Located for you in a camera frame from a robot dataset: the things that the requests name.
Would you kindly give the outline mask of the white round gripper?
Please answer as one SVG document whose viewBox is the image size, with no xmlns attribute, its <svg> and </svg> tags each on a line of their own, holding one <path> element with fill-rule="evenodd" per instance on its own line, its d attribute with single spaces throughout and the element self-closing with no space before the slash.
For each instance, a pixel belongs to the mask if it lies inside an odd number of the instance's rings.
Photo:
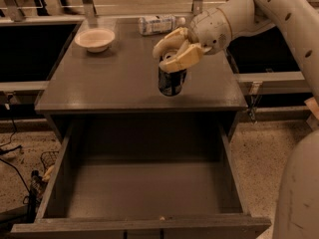
<svg viewBox="0 0 319 239">
<path fill-rule="evenodd" d="M 226 48 L 232 36 L 229 10 L 209 8 L 194 16 L 188 29 L 177 28 L 159 40 L 153 48 L 153 57 L 163 58 L 159 63 L 163 71 L 179 72 L 197 64 L 204 54 L 216 54 Z"/>
</svg>

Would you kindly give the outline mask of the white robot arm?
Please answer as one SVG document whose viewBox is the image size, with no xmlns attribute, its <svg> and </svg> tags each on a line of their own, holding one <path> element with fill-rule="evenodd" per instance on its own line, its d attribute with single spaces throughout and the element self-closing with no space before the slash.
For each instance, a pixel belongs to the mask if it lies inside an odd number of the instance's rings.
<svg viewBox="0 0 319 239">
<path fill-rule="evenodd" d="M 307 0 L 228 0 L 194 16 L 161 39 L 155 58 L 175 54 L 159 63 L 174 73 L 216 54 L 243 36 L 276 26 L 316 101 L 319 102 L 319 14 Z M 319 239 L 319 131 L 304 137 L 289 155 L 281 178 L 272 239 Z"/>
</svg>

